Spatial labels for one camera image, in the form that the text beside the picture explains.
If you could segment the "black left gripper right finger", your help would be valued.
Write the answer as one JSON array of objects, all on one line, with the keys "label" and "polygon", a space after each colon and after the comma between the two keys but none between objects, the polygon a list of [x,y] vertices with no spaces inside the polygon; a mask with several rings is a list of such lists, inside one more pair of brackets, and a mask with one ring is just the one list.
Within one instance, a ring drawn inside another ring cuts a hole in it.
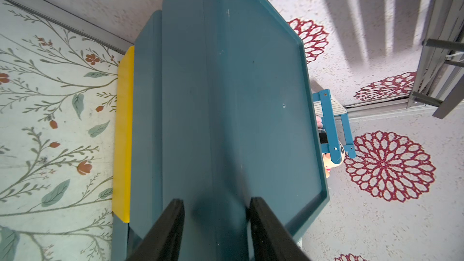
[{"label": "black left gripper right finger", "polygon": [[265,200],[251,198],[249,216],[256,261],[307,261]]}]

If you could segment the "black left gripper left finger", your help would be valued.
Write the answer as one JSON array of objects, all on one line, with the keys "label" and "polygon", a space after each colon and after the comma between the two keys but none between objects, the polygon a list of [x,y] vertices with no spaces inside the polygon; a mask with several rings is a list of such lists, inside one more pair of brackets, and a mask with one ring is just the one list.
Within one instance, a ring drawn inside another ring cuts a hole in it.
[{"label": "black left gripper left finger", "polygon": [[177,261],[184,228],[184,202],[172,199],[127,261]]}]

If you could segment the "teal three-drawer cabinet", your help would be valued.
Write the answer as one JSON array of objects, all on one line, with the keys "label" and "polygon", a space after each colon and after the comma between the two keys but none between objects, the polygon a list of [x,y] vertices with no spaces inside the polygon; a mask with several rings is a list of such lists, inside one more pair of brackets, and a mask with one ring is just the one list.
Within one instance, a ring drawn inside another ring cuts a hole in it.
[{"label": "teal three-drawer cabinet", "polygon": [[126,260],[172,199],[178,261],[254,259],[261,197],[297,241],[329,200],[302,40],[268,0],[164,0],[135,41]]}]

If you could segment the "plush doll orange shorts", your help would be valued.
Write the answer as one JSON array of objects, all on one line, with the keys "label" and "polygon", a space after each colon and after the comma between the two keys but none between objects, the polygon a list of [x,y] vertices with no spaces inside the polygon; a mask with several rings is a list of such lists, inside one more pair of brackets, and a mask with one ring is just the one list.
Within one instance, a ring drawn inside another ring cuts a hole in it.
[{"label": "plush doll orange shorts", "polygon": [[323,154],[323,162],[324,162],[324,166],[325,166],[326,178],[330,177],[331,169],[333,169],[335,167],[338,167],[343,163],[345,157],[346,157],[345,153],[342,153],[341,162],[336,164],[331,160],[331,156],[330,156],[329,153],[324,153]]}]

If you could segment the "pink crib blanket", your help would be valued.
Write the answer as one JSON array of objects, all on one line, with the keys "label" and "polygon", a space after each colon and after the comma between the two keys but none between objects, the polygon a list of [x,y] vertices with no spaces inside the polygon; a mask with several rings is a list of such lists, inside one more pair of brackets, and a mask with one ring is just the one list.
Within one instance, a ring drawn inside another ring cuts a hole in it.
[{"label": "pink crib blanket", "polygon": [[323,121],[322,118],[319,116],[316,116],[316,121],[317,121],[317,127],[318,129],[323,129]]}]

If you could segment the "blue white toy crib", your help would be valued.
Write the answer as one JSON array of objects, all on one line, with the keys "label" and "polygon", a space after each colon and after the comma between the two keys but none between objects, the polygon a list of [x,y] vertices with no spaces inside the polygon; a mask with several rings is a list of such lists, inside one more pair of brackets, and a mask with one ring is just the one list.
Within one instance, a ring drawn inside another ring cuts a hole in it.
[{"label": "blue white toy crib", "polygon": [[[356,158],[354,138],[349,122],[347,110],[337,101],[329,89],[313,93],[315,114],[322,118],[323,129],[319,129],[319,134],[325,135],[320,137],[322,153],[329,153],[331,160],[338,164],[341,162],[341,155],[345,153],[349,158]],[[343,128],[343,145],[339,139],[336,120],[341,121]]]}]

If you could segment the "grey wall shelf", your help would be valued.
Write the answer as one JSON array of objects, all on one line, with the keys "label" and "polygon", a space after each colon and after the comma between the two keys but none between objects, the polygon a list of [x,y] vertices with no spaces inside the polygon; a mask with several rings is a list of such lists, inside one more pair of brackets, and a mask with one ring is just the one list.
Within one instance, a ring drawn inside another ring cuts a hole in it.
[{"label": "grey wall shelf", "polygon": [[444,119],[464,102],[464,0],[432,0],[407,107],[435,107]]}]

